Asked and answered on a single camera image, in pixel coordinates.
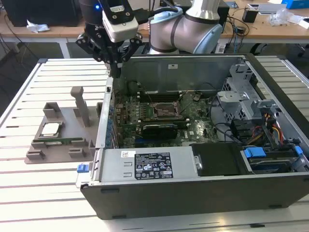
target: white slatted table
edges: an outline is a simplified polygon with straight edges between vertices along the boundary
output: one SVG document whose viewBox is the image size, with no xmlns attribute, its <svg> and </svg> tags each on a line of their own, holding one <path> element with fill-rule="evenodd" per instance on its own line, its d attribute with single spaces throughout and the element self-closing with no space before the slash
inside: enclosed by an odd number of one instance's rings
<svg viewBox="0 0 309 232">
<path fill-rule="evenodd" d="M 287 59 L 276 56 L 260 56 L 257 60 L 264 66 L 272 78 L 281 87 L 300 112 L 309 120 L 309 80 Z M 258 84 L 267 99 L 271 96 Z"/>
<path fill-rule="evenodd" d="M 45 102 L 73 107 L 70 88 L 84 86 L 87 105 L 95 106 L 104 97 L 106 78 L 105 66 L 91 59 L 36 65 L 0 118 L 0 232 L 308 231 L 309 196 L 287 209 L 101 221 L 75 186 L 78 163 L 26 165 Z M 266 227 L 252 229 L 251 223 Z"/>
</svg>

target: power supply label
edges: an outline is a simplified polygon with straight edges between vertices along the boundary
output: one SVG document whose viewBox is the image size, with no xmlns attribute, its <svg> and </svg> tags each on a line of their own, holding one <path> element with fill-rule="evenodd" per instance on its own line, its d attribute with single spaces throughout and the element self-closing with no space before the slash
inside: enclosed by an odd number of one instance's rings
<svg viewBox="0 0 309 232">
<path fill-rule="evenodd" d="M 173 178 L 169 152 L 135 154 L 135 179 Z"/>
</svg>

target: blue latch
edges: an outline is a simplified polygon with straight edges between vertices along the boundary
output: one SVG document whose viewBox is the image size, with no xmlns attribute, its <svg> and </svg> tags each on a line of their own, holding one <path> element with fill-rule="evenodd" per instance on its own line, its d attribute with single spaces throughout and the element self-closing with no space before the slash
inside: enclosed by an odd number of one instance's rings
<svg viewBox="0 0 309 232">
<path fill-rule="evenodd" d="M 295 151 L 299 156 L 304 153 L 300 146 L 295 146 Z"/>
<path fill-rule="evenodd" d="M 88 173 L 89 172 L 89 164 L 80 164 L 77 167 L 77 173 Z"/>
<path fill-rule="evenodd" d="M 248 147 L 244 150 L 247 158 L 251 157 L 266 157 L 266 153 L 262 147 Z"/>
</svg>

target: floor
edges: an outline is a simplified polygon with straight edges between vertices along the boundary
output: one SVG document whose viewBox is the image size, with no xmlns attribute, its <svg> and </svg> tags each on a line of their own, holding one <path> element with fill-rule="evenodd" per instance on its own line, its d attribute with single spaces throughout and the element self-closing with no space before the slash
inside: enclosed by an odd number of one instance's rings
<svg viewBox="0 0 309 232">
<path fill-rule="evenodd" d="M 38 58 L 63 58 L 56 43 L 29 43 L 26 45 Z M 8 52 L 8 55 L 0 61 L 0 115 L 37 63 L 37 59 L 23 44 L 20 43 L 18 46 L 20 49 L 18 54 L 13 51 Z M 252 46 L 253 44 L 244 44 L 239 52 L 249 52 Z M 259 46 L 257 52 L 260 52 L 261 47 L 263 45 Z M 90 57 L 74 43 L 69 44 L 69 50 L 72 58 Z M 226 53 L 233 53 L 233 51 L 234 48 L 230 47 Z M 294 44 L 270 44 L 263 48 L 260 55 L 284 55 L 305 76 L 309 76 L 309 52 L 301 58 L 297 56 L 299 52 L 300 49 Z"/>
</svg>

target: motherboard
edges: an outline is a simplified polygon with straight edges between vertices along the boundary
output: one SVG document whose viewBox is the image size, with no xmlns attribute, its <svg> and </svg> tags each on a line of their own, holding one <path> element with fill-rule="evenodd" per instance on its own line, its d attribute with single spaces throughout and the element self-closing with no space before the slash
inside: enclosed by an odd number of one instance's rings
<svg viewBox="0 0 309 232">
<path fill-rule="evenodd" d="M 120 148 L 189 146 L 218 142 L 209 119 L 210 101 L 201 93 L 174 96 L 116 96 Z"/>
</svg>

